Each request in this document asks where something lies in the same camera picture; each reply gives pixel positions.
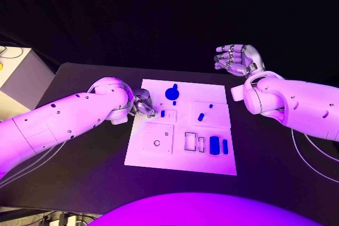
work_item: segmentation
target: white cable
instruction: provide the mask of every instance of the white cable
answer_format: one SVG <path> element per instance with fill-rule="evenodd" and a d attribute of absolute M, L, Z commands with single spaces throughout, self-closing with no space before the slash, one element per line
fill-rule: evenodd
<path fill-rule="evenodd" d="M 339 161 L 339 159 L 337 159 L 335 157 L 332 157 L 331 155 L 328 155 L 328 154 L 318 148 L 318 146 L 315 145 L 315 143 L 312 142 L 312 140 L 309 139 L 309 136 L 308 136 L 306 134 L 305 134 L 305 136 L 306 136 L 309 142 L 312 143 L 312 145 L 315 146 L 315 148 L 322 152 L 322 154 L 324 154 L 325 156 L 328 156 L 329 158 L 332 158 L 335 161 Z"/>
<path fill-rule="evenodd" d="M 57 153 L 60 152 L 60 150 L 62 149 L 62 146 L 65 145 L 67 142 L 64 142 L 64 144 L 61 145 L 61 147 L 58 148 L 57 152 L 54 153 L 54 155 L 48 158 L 48 160 L 38 166 L 35 167 L 32 170 L 29 170 L 26 173 L 21 174 L 18 177 L 16 175 L 19 173 L 22 173 L 25 170 L 28 170 L 37 163 L 38 161 L 41 161 L 41 159 L 48 155 L 48 153 L 51 152 L 51 150 L 55 148 L 52 148 L 44 155 L 42 157 L 34 162 L 34 164 L 31 164 L 22 171 L 19 171 L 12 177 L 9 177 L 2 183 L 0 183 L 0 188 L 3 188 L 9 183 L 12 183 L 16 179 L 19 179 L 22 176 L 25 176 L 29 172 L 32 172 L 35 169 L 38 169 L 49 160 L 51 158 L 57 155 Z"/>
<path fill-rule="evenodd" d="M 296 140 L 295 140 L 295 135 L 293 135 L 293 129 L 292 129 L 292 138 L 293 138 L 295 147 L 296 147 L 298 152 L 299 152 L 299 148 L 298 148 L 298 144 L 296 144 Z M 338 180 L 329 178 L 326 175 L 324 175 L 324 174 L 312 167 L 312 165 L 308 163 L 305 157 L 302 156 L 300 152 L 299 152 L 299 155 L 300 155 L 300 158 L 303 159 L 303 161 L 306 162 L 308 166 L 313 169 L 313 171 L 315 171 L 318 174 L 321 174 L 325 178 L 328 178 L 329 180 L 332 180 L 332 181 L 335 181 L 337 183 L 339 183 Z"/>
<path fill-rule="evenodd" d="M 83 226 L 83 224 L 84 224 L 84 225 L 88 225 L 84 220 L 77 220 L 75 223 L 81 223 L 81 226 Z"/>

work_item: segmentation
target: robotic hand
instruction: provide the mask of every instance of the robotic hand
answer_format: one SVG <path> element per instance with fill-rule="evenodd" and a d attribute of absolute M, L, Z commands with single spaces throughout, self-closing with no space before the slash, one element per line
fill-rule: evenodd
<path fill-rule="evenodd" d="M 244 85 L 231 89 L 236 101 L 244 100 L 253 114 L 275 118 L 302 133 L 339 141 L 339 89 L 305 81 L 285 80 L 266 71 L 251 45 L 227 45 L 214 57 L 215 69 L 246 76 Z"/>
<path fill-rule="evenodd" d="M 158 114 L 146 89 L 135 92 L 117 78 L 99 80 L 77 93 L 0 123 L 0 179 L 32 156 L 75 138 L 104 120 L 127 122 L 127 114 Z"/>

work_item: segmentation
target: white board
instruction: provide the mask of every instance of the white board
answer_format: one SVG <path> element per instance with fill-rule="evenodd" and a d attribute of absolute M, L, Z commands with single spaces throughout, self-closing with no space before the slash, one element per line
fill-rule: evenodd
<path fill-rule="evenodd" d="M 176 105 L 166 99 L 174 84 L 179 90 Z M 237 175 L 225 87 L 145 79 L 142 88 L 150 91 L 159 114 L 153 118 L 136 115 L 126 165 Z M 185 133 L 195 134 L 195 139 L 192 135 L 185 137 Z M 220 137 L 220 155 L 210 153 L 211 136 Z M 223 140 L 228 141 L 228 154 L 224 154 Z"/>

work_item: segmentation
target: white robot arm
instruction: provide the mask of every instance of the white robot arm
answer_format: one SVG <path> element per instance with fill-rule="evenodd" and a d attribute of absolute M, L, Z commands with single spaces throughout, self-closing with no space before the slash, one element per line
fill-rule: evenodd
<path fill-rule="evenodd" d="M 75 138 L 104 120 L 120 124 L 127 114 L 155 116 L 149 91 L 132 91 L 117 78 L 99 80 L 77 93 L 0 123 L 0 178 L 42 151 Z"/>
<path fill-rule="evenodd" d="M 339 141 L 339 89 L 305 81 L 285 80 L 266 71 L 251 45 L 217 48 L 215 69 L 246 76 L 244 85 L 231 89 L 236 101 L 244 100 L 249 111 L 275 118 L 285 126 L 315 137 Z"/>

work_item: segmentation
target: black table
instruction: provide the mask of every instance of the black table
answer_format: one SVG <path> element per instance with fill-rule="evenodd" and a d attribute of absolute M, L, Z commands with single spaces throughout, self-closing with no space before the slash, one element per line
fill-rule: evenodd
<path fill-rule="evenodd" d="M 117 126 L 106 121 L 70 140 L 52 160 L 0 189 L 0 205 L 104 214 L 155 195 L 210 192 L 270 203 L 324 224 L 339 224 L 339 184 L 322 177 L 298 154 L 292 129 L 234 102 L 231 87 L 246 79 L 225 74 L 78 65 L 61 66 L 38 106 L 87 91 L 103 77 L 132 88 L 143 79 L 225 85 L 230 105 L 237 176 L 125 165 L 133 117 Z M 298 144 L 309 147 L 303 135 Z"/>

